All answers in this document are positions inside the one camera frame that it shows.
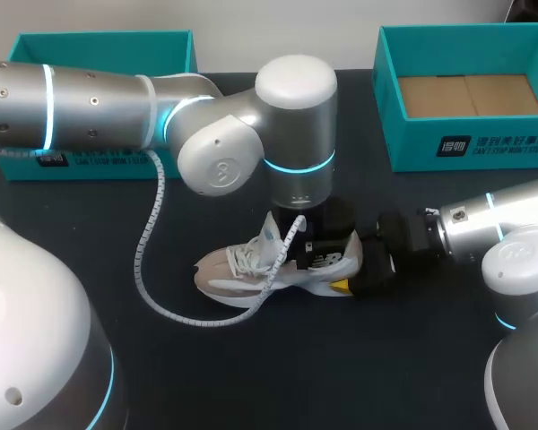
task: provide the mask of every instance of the yellow shoe accent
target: yellow shoe accent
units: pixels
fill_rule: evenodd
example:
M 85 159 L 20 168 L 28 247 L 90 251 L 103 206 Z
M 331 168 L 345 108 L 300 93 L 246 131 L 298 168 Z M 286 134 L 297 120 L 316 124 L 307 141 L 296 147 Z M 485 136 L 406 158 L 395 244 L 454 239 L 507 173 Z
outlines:
M 337 293 L 352 295 L 352 292 L 349 290 L 348 279 L 337 280 L 336 282 L 331 282 L 329 285 L 331 286 L 331 289 Z

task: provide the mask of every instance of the teal box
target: teal box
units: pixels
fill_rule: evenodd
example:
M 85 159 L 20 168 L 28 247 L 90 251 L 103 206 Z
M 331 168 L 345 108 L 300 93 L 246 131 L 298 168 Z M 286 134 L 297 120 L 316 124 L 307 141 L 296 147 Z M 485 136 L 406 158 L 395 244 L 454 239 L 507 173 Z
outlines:
M 24 33 L 18 36 L 8 60 L 131 75 L 197 72 L 189 30 Z M 167 177 L 179 177 L 169 152 L 157 152 Z M 0 157 L 0 168 L 12 181 L 156 177 L 152 161 L 143 152 L 130 150 L 64 152 L 63 156 L 46 163 L 37 158 Z
M 395 172 L 538 168 L 538 115 L 407 116 L 397 78 L 480 74 L 524 74 L 538 100 L 538 23 L 380 29 L 373 87 Z

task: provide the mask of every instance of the white spiral cable wrap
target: white spiral cable wrap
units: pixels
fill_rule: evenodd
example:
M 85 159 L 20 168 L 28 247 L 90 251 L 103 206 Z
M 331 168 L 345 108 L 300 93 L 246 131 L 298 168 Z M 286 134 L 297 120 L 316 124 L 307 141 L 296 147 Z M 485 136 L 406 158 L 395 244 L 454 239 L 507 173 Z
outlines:
M 57 154 L 55 150 L 9 150 L 7 148 L 0 148 L 0 156 L 15 159 L 28 159 L 29 157 L 40 157 L 42 155 L 54 154 Z
M 155 223 L 157 222 L 158 216 L 160 214 L 161 204 L 163 202 L 163 194 L 165 192 L 165 172 L 163 170 L 163 165 L 161 164 L 160 157 L 153 151 L 148 150 L 146 151 L 147 155 L 152 159 L 153 164 L 155 165 L 155 168 L 158 173 L 158 190 L 155 195 L 155 202 L 153 204 L 152 208 L 152 214 L 150 215 L 150 218 L 147 221 L 147 224 L 145 225 L 145 229 L 143 230 L 142 237 L 140 238 L 139 243 L 137 244 L 137 249 L 135 250 L 135 258 L 134 258 L 134 278 L 135 278 L 135 285 L 137 286 L 137 290 L 139 291 L 140 295 L 142 296 L 143 300 L 152 307 L 152 309 L 165 316 L 166 318 L 170 318 L 170 320 L 177 321 L 178 323 L 183 323 L 187 325 L 194 325 L 195 327 L 204 327 L 204 328 L 213 328 L 213 327 L 225 327 L 227 325 L 232 325 L 236 323 L 241 323 L 245 321 L 246 319 L 250 318 L 255 312 L 259 310 L 259 307 L 263 304 L 263 302 L 269 297 L 271 294 L 271 286 L 273 285 L 273 281 L 275 280 L 275 276 L 277 275 L 277 272 L 281 268 L 281 265 L 285 261 L 285 258 L 287 258 L 287 251 L 289 250 L 289 246 L 291 245 L 291 242 L 295 235 L 297 234 L 297 231 L 301 227 L 301 225 L 305 222 L 305 217 L 302 215 L 299 215 L 293 224 L 291 225 L 291 228 L 289 229 L 289 232 L 287 233 L 287 236 L 285 237 L 285 240 L 283 241 L 283 247 L 281 251 L 279 252 L 279 256 L 277 257 L 277 260 L 273 264 L 273 267 L 269 271 L 269 276 L 267 276 L 267 280 L 265 281 L 265 286 L 261 290 L 261 293 L 259 293 L 259 297 L 257 298 L 257 301 L 253 306 L 251 306 L 249 309 L 247 309 L 243 314 L 240 314 L 238 316 L 234 316 L 233 318 L 228 318 L 226 320 L 218 320 L 218 321 L 201 321 L 201 320 L 194 320 L 192 318 L 186 318 L 185 316 L 181 316 L 178 314 L 174 314 L 164 307 L 158 305 L 152 297 L 148 294 L 147 290 L 145 289 L 145 285 L 143 284 L 142 279 L 142 261 L 143 261 L 143 252 L 145 250 L 145 247 L 150 240 L 150 236 L 152 235 L 153 228 L 155 227 Z

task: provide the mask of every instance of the box logo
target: box logo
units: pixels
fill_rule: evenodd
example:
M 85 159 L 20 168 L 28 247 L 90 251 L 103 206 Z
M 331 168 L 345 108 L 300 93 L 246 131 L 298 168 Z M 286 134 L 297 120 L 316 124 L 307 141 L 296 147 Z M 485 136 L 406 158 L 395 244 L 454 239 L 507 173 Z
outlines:
M 468 150 L 471 136 L 445 136 L 440 140 L 437 157 L 462 157 Z
M 65 158 L 64 154 L 54 154 L 54 155 L 41 155 L 36 157 L 36 161 L 43 168 L 67 168 L 68 160 Z

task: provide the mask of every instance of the shoe tongue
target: shoe tongue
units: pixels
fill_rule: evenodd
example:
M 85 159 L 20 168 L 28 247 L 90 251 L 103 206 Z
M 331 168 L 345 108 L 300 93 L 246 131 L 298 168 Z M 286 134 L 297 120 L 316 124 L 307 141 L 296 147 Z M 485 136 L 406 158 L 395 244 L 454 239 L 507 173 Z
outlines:
M 259 267 L 273 266 L 283 246 L 281 233 L 273 214 L 269 211 L 265 223 L 261 228 L 257 239 L 257 251 L 259 252 Z

